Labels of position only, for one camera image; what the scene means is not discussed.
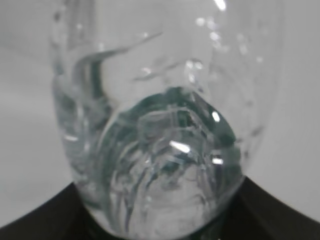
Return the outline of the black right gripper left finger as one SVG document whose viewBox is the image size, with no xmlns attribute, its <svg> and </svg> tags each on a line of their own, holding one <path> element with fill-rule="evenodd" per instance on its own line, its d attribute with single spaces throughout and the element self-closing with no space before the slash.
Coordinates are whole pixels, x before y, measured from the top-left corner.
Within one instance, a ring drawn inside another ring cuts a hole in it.
<svg viewBox="0 0 320 240">
<path fill-rule="evenodd" d="M 0 228 L 2 240 L 109 240 L 84 208 L 73 183 L 21 218 Z"/>
</svg>

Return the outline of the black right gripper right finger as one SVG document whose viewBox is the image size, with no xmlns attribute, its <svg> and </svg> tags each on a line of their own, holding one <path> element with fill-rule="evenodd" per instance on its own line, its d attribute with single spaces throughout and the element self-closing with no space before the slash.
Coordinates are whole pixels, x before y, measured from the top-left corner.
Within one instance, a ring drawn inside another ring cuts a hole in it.
<svg viewBox="0 0 320 240">
<path fill-rule="evenodd" d="M 199 232 L 201 240 L 319 240 L 319 222 L 246 178 L 229 209 Z"/>
</svg>

